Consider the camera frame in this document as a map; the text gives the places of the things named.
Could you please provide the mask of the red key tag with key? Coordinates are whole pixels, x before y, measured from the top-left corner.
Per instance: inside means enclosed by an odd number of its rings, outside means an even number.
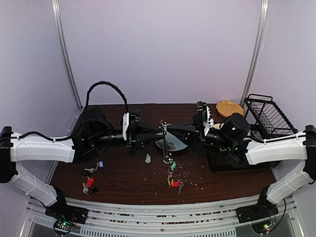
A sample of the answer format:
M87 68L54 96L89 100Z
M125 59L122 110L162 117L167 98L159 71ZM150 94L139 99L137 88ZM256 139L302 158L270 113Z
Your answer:
M174 181L172 184L171 184L171 187L172 188L178 188L178 194L181 193L181 190L184 186L184 182L182 179L179 179L178 181Z

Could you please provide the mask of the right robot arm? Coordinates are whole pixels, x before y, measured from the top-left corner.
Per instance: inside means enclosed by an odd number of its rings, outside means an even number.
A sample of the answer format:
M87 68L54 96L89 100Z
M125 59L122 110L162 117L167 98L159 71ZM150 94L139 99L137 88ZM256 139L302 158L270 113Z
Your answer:
M316 128L307 125L302 132L263 140L249 136L250 129L245 117L238 113L227 117L218 129L206 125L201 115L194 116L190 124L168 125L166 128L189 147L206 145L223 149L224 158L234 167L299 160L293 170L260 194L253 214L263 218L282 199L316 180Z

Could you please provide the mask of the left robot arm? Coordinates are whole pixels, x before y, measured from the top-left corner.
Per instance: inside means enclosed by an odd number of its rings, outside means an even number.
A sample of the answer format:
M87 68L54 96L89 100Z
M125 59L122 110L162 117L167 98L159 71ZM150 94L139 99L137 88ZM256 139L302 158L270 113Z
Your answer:
M90 107L80 117L78 134L49 138L39 132L19 134L5 126L0 133L0 181L13 184L39 200L60 219L71 215L62 191L44 183L27 171L21 161L47 160L88 163L108 147L126 147L134 154L162 139L162 129L141 122L139 111L126 112L121 125L114 127L99 106Z

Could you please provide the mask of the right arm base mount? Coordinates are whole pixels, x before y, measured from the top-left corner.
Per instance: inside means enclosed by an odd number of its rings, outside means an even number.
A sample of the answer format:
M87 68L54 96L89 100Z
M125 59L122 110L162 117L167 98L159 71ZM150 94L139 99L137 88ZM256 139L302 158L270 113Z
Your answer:
M274 204L255 204L236 209L239 223L250 223L252 230L259 235L271 232L276 222L278 208Z

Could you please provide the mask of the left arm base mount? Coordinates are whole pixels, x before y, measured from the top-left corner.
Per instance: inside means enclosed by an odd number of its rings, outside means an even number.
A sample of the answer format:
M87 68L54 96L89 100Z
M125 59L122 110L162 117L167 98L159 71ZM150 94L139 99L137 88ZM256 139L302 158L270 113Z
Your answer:
M58 236L68 235L76 224L86 223L88 209L68 205L64 198L58 198L51 206L43 206L45 214L55 219L52 228Z

